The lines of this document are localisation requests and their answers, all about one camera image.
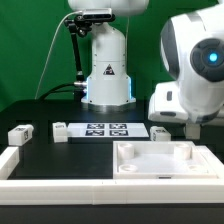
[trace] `small white component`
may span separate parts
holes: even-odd
[[[171,134],[164,127],[153,126],[150,128],[151,141],[171,141]]]
[[[0,156],[0,180],[7,180],[18,163],[19,148],[6,148]]]
[[[186,124],[186,126],[184,127],[184,134],[186,139],[199,140],[201,127],[199,124]]]
[[[33,126],[19,125],[8,132],[9,145],[22,146],[32,138]]]
[[[118,155],[119,158],[128,160],[134,158],[134,146],[130,143],[120,143],[118,144]]]
[[[191,146],[186,143],[176,144],[173,154],[175,159],[188,160],[191,158]]]
[[[55,143],[68,141],[67,127],[64,122],[53,123],[53,137]]]

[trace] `black table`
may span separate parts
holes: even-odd
[[[25,100],[0,113],[0,150],[7,147],[7,133],[19,124],[34,126],[33,138],[20,147],[20,163],[9,179],[111,179],[112,143],[119,138],[76,138],[68,143],[53,142],[52,123],[144,123],[164,126],[172,140],[184,140],[183,125],[157,124],[147,119],[148,105],[139,101],[135,109],[103,114],[83,109],[79,102]],[[195,144],[222,147],[220,134],[212,136],[204,127]],[[149,140],[132,138],[131,140]],[[0,223],[224,223],[224,204],[147,205],[44,205],[0,206]]]

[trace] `black and white pattern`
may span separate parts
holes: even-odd
[[[87,130],[86,136],[104,136],[103,130]]]
[[[127,130],[110,131],[110,136],[128,136]]]
[[[87,129],[104,129],[104,124],[87,124]]]
[[[110,124],[110,129],[127,129],[127,124]]]

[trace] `white plastic tray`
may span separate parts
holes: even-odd
[[[184,152],[180,151],[177,155],[175,151],[175,146],[183,145],[188,147],[188,158],[184,157]],[[215,170],[200,153],[200,147],[192,142],[115,141],[113,147],[114,179],[218,178]]]

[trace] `triangle warning sticker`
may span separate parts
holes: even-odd
[[[105,72],[103,73],[104,75],[115,75],[111,65],[107,66],[107,69],[105,70]]]

